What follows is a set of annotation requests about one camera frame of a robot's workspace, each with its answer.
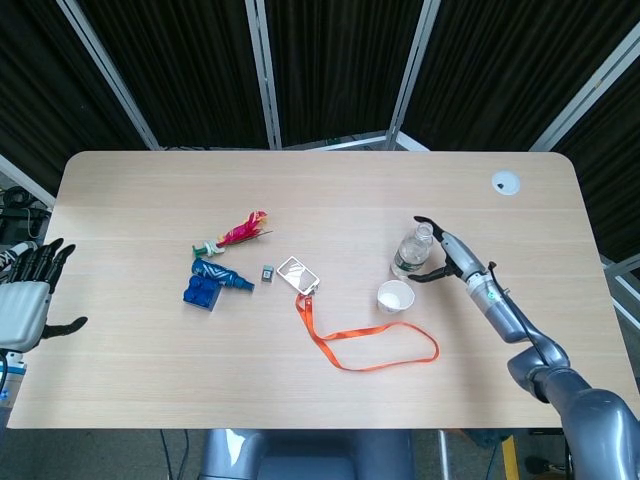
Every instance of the humanoid robot hand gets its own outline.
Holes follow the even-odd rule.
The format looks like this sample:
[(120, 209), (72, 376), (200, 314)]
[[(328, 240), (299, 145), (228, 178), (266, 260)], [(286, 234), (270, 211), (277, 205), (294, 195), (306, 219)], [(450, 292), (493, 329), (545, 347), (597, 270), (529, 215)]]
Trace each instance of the humanoid robot hand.
[(51, 295), (60, 279), (67, 257), (76, 246), (59, 252), (61, 238), (22, 253), (11, 268), (6, 283), (0, 285), (0, 349), (25, 353), (42, 338), (76, 332), (87, 323), (80, 317), (68, 325), (47, 325)]

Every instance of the wooden table surface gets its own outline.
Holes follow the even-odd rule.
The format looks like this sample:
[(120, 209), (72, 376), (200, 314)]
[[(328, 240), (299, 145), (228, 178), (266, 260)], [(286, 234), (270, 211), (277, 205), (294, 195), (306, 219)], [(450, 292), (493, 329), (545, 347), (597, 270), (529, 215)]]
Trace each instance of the wooden table surface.
[[(519, 194), (491, 176), (517, 173)], [(273, 233), (215, 261), (256, 283), (225, 289), (213, 312), (182, 301), (191, 245), (269, 214)], [(412, 227), (435, 219), (485, 262), (563, 345), (592, 385), (640, 402), (570, 162), (553, 153), (87, 152), (68, 164), (48, 240), (77, 244), (49, 323), (89, 317), (78, 333), (26, 355), (14, 428), (552, 427), (552, 407), (521, 390), (506, 345), (451, 277), (413, 284), (414, 306), (376, 309), (378, 286)], [(414, 322), (439, 341), (433, 364), (337, 370), (310, 339), (264, 264), (297, 256), (321, 279), (320, 333)], [(440, 266), (435, 247), (425, 270)], [(337, 342), (350, 366), (430, 353), (392, 330)]]

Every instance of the paper cup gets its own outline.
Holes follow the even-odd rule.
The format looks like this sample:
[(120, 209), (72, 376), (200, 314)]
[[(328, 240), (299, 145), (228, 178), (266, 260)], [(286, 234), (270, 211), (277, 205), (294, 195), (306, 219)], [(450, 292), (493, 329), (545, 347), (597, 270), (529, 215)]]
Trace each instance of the paper cup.
[(389, 280), (378, 289), (378, 308), (385, 313), (398, 313), (413, 305), (415, 298), (409, 285), (400, 280)]

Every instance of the blue toy block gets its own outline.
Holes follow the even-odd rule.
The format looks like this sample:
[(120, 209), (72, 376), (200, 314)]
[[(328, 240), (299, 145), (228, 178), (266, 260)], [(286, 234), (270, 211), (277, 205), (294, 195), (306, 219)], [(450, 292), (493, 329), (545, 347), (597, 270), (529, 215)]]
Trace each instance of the blue toy block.
[(184, 291), (182, 299), (196, 307), (213, 310), (221, 289), (222, 286), (215, 280), (194, 275), (189, 279), (189, 288)]

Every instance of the black curtain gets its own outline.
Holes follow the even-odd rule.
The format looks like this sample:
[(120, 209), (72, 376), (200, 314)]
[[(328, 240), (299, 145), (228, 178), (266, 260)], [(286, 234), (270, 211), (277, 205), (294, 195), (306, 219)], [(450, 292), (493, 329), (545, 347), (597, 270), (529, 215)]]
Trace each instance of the black curtain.
[(74, 154), (144, 148), (56, 2), (0, 2), (0, 153), (55, 194)]
[(640, 253), (640, 59), (554, 150), (576, 169), (600, 253)]
[(266, 148), (241, 0), (80, 0), (165, 147)]
[(267, 0), (282, 143), (385, 130), (422, 0)]
[(402, 131), (528, 150), (639, 20), (638, 1), (443, 0)]

